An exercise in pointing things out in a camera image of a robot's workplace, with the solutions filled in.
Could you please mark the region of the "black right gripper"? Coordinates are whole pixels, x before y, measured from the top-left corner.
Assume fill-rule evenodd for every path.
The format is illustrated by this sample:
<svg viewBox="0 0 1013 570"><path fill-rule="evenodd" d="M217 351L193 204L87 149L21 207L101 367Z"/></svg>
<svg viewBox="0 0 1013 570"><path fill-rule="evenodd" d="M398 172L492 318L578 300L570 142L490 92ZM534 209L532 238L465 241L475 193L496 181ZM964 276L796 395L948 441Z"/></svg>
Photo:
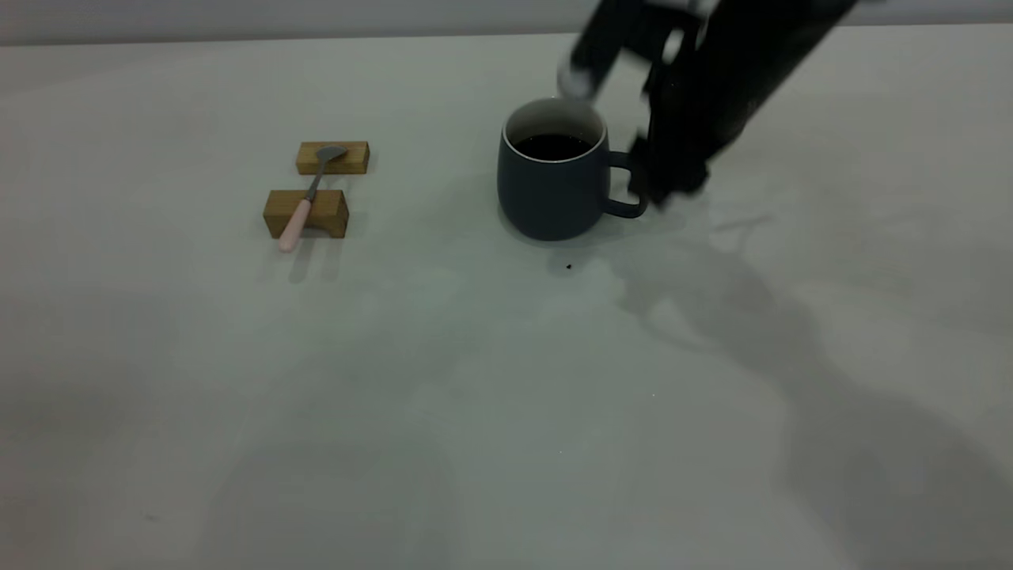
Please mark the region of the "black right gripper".
<svg viewBox="0 0 1013 570"><path fill-rule="evenodd" d="M672 192L696 197L709 162L753 113L750 83L761 42L760 12L647 12L651 72L647 139L629 148L629 192L666 209Z"/></svg>

